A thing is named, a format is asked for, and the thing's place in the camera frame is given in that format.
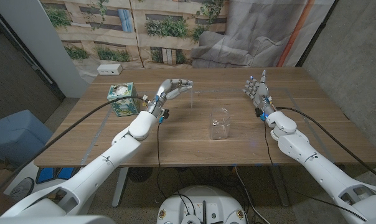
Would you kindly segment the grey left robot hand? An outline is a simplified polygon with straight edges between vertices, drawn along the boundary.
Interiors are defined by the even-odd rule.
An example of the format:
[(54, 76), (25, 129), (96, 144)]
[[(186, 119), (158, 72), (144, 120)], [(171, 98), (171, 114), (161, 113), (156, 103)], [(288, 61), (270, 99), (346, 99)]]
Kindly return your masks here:
[(156, 118), (162, 114), (162, 107), (167, 100), (172, 100), (193, 87), (194, 82), (186, 79), (166, 79), (160, 85), (154, 99), (149, 103), (147, 112)]

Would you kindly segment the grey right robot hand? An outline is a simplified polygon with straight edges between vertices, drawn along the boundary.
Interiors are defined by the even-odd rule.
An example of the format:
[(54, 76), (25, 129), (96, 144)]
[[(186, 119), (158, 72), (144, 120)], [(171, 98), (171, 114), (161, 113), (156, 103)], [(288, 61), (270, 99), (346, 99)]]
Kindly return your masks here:
[(276, 108), (271, 103), (271, 96), (265, 82), (266, 70), (263, 70), (260, 80), (251, 76), (242, 90), (253, 101), (256, 108), (256, 116), (261, 117), (262, 120), (276, 111)]

